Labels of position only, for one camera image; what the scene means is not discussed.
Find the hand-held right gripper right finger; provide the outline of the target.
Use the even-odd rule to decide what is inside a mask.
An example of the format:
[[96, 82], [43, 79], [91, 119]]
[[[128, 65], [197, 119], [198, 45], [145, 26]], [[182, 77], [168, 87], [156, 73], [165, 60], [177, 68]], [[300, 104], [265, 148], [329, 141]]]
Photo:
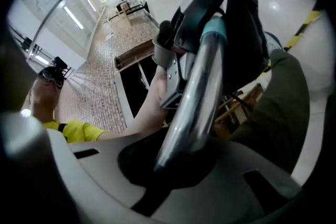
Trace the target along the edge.
[[245, 145], [226, 141], [196, 186], [173, 190], [152, 215], [165, 224], [242, 224], [285, 205], [301, 190], [291, 175]]

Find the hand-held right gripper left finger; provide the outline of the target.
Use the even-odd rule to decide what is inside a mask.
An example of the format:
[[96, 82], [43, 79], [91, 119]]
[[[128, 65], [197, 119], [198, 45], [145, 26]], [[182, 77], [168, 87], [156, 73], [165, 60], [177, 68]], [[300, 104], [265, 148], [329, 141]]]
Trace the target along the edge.
[[9, 221], [16, 224], [146, 224], [85, 172], [65, 139], [35, 119], [0, 115]]

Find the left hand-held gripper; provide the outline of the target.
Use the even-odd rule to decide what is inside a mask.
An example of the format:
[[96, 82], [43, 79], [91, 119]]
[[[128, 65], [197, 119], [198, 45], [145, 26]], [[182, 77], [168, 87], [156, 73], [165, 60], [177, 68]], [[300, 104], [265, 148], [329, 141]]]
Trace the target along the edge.
[[[203, 27], [224, 0], [183, 0], [170, 22], [162, 22], [153, 39], [153, 61], [166, 71], [163, 108], [177, 108], [194, 63]], [[269, 54], [258, 14], [258, 0], [227, 0], [223, 91], [234, 92], [255, 80], [267, 66]], [[183, 52], [176, 46], [189, 51]]]

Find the person's left forearm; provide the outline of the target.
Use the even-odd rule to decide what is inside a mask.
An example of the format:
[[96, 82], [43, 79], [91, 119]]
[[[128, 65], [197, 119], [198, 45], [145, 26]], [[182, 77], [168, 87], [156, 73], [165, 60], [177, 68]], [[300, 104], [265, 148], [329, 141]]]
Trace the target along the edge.
[[169, 110], [160, 106], [167, 91], [166, 70], [157, 66], [146, 98], [132, 123], [121, 136], [139, 135], [146, 137], [158, 131], [168, 115]]

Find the person's yellow shirt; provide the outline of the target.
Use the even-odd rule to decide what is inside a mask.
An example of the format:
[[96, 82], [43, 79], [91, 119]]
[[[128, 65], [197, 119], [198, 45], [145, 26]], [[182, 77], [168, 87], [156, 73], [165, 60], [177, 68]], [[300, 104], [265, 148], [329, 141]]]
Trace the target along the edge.
[[[53, 120], [43, 123], [43, 126], [48, 129], [58, 130], [60, 122]], [[64, 134], [67, 136], [67, 143], [80, 143], [96, 141], [98, 137], [105, 131], [86, 122], [71, 120], [67, 123], [64, 129]]]

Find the black chest harness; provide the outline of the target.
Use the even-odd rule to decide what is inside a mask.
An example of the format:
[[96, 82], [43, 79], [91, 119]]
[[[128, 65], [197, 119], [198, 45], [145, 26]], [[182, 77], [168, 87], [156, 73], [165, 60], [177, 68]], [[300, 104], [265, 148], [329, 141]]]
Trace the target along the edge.
[[59, 126], [58, 126], [58, 131], [63, 134], [64, 138], [67, 141], [68, 140], [67, 136], [66, 136], [66, 134], [64, 134], [64, 129], [65, 129], [66, 126], [67, 126], [67, 123], [60, 123]]

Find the wooden cabinet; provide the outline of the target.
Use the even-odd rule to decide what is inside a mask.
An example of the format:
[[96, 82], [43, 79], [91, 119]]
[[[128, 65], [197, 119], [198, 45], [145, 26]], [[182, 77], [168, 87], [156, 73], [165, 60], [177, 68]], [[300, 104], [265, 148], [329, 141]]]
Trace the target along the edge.
[[222, 97], [212, 137], [228, 139], [250, 116], [263, 92], [261, 84], [257, 83]]

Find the yellow black hazard tape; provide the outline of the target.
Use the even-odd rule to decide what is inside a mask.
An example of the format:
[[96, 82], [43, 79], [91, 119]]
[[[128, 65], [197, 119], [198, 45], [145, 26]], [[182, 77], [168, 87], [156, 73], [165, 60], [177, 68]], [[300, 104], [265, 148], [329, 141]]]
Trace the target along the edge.
[[302, 36], [308, 26], [320, 17], [321, 13], [321, 10], [312, 10], [305, 22], [299, 28], [299, 30], [293, 35], [293, 37], [284, 47], [281, 45], [279, 39], [274, 34], [265, 31], [264, 34], [267, 42], [268, 55], [270, 55], [276, 49], [287, 52], [299, 40], [299, 38]]

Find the person's olive trouser leg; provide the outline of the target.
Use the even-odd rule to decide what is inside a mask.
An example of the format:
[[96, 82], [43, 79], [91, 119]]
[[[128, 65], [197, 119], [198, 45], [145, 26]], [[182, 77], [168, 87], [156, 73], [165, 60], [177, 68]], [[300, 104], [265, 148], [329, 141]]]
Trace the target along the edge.
[[299, 61], [275, 49], [271, 79], [249, 118], [231, 135], [288, 173], [292, 173], [307, 135], [309, 90]]

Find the wooden table black pedestal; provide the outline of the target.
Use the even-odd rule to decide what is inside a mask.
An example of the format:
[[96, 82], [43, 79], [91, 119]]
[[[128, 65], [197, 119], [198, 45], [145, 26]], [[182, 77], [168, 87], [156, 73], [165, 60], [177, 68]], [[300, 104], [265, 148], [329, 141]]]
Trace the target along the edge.
[[116, 8], [117, 8], [117, 12], [116, 12], [117, 16], [119, 16], [122, 13], [126, 13], [126, 15], [130, 15], [142, 9], [144, 9], [148, 13], [150, 12], [146, 1], [141, 1], [139, 4], [134, 5], [134, 6], [131, 6], [127, 1], [122, 1], [116, 6]]

